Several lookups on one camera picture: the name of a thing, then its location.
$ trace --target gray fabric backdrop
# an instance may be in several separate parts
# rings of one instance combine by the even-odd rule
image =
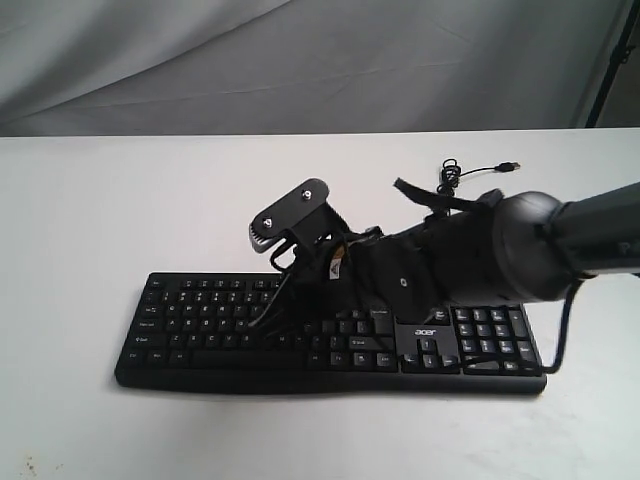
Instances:
[[[0,134],[561,128],[627,0],[0,0]]]

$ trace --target white table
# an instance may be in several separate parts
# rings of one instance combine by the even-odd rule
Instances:
[[[640,281],[588,282],[537,398],[246,398],[123,389],[113,367],[151,271],[269,271],[247,224],[309,177],[354,229],[424,210],[397,176],[518,161],[500,187],[580,199],[640,179],[640,129],[0,139],[0,478],[637,478]],[[547,361],[559,304],[529,308]]]

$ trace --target black keyboard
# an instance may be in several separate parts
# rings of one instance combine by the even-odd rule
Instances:
[[[249,327],[275,274],[153,273],[115,369],[120,385],[184,392],[539,393],[546,376],[521,306],[442,307],[425,325],[384,308],[297,319],[257,337]],[[497,360],[459,368],[482,355]]]

